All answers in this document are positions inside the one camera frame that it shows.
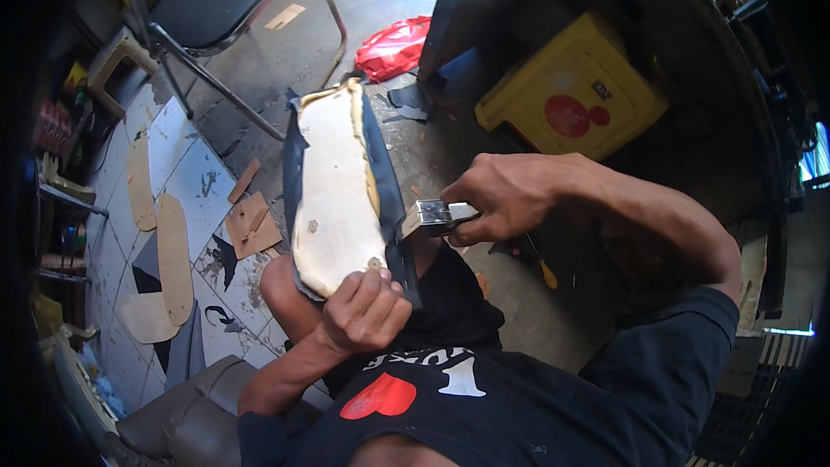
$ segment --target white tile floor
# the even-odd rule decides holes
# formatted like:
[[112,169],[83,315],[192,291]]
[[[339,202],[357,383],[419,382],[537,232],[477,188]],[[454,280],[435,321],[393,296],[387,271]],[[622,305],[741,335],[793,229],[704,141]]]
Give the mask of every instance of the white tile floor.
[[[210,366],[233,354],[261,368],[285,353],[287,339],[259,292],[259,279],[270,258],[255,254],[239,260],[233,281],[224,289],[225,273],[215,258],[217,245],[211,236],[215,233],[230,241],[223,221],[232,207],[227,195],[236,179],[202,140],[175,99],[159,105],[154,98],[149,84],[136,95],[126,120],[115,126],[107,149],[102,150],[93,168],[100,169],[90,182],[98,194],[96,205],[106,207],[110,215],[104,220],[91,214],[87,221],[86,257],[94,281],[87,291],[86,316],[89,323],[100,327],[96,351],[128,411],[161,395],[166,378],[153,347],[135,341],[119,313],[126,299],[137,294],[130,264],[151,235],[138,231],[133,223],[125,171],[128,133],[142,125],[148,129],[153,197],[161,192],[176,196],[187,221],[193,295],[202,308],[205,363]],[[243,330],[225,333],[217,313],[204,314],[204,308],[212,305],[237,319]],[[317,387],[310,388],[304,398],[319,406],[330,403]]]

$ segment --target man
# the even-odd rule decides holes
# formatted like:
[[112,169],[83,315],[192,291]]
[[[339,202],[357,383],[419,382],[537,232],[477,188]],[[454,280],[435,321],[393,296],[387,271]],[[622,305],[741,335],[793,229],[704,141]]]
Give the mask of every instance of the man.
[[[294,347],[240,396],[243,464],[682,465],[739,315],[741,254],[717,219],[579,155],[482,154],[441,196],[482,212],[454,245],[523,234],[558,206],[646,240],[692,287],[623,322],[574,377],[501,351],[501,312],[440,239],[415,246],[415,312],[386,270],[349,275],[319,310],[275,260],[262,295]],[[320,378],[335,403],[319,421],[283,416]]]

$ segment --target metal frame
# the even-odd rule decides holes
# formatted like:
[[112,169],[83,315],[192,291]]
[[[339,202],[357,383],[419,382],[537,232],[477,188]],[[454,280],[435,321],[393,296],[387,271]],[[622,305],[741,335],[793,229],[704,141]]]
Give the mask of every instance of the metal frame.
[[[271,125],[259,113],[252,109],[250,105],[245,103],[243,99],[236,96],[228,87],[225,86],[224,83],[220,82],[196,59],[198,56],[213,56],[214,54],[219,54],[226,48],[233,45],[234,42],[236,42],[239,37],[251,27],[251,24],[256,17],[262,13],[271,1],[272,0],[260,0],[253,8],[251,8],[250,11],[246,13],[244,17],[239,20],[239,23],[236,27],[234,27],[230,35],[224,37],[216,44],[205,48],[185,48],[173,39],[162,26],[150,21],[150,13],[147,10],[147,4],[144,0],[130,0],[130,5],[133,5],[133,11],[139,17],[140,34],[146,41],[147,45],[150,46],[150,55],[161,62],[164,73],[172,85],[173,93],[184,106],[189,118],[192,118],[193,111],[190,108],[187,99],[184,98],[184,95],[182,94],[179,85],[176,83],[175,78],[173,78],[172,73],[170,72],[165,58],[165,50],[170,51],[171,55],[178,59],[178,61],[180,61],[185,67],[190,69],[191,72],[196,74],[199,78],[205,80],[211,87],[219,91],[228,101],[236,105],[240,112],[246,118],[250,119],[257,127],[261,128],[265,133],[278,141],[285,140],[285,134],[283,132]],[[326,86],[331,74],[335,71],[335,68],[337,68],[337,65],[343,58],[343,55],[346,52],[346,41],[348,37],[346,33],[346,26],[343,22],[343,18],[337,10],[335,1],[326,0],[326,3],[329,5],[329,10],[331,11],[332,16],[335,17],[335,23],[337,24],[337,28],[340,32],[340,46],[335,53],[335,57],[329,64],[329,67],[327,67],[319,88],[324,88]]]

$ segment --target red heart print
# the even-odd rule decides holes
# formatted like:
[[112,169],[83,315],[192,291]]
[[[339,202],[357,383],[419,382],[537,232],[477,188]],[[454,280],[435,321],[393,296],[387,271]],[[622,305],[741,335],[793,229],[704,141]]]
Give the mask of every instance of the red heart print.
[[386,416],[400,415],[409,409],[417,393],[411,382],[382,373],[375,382],[346,402],[340,416],[346,420],[358,420],[375,411]]

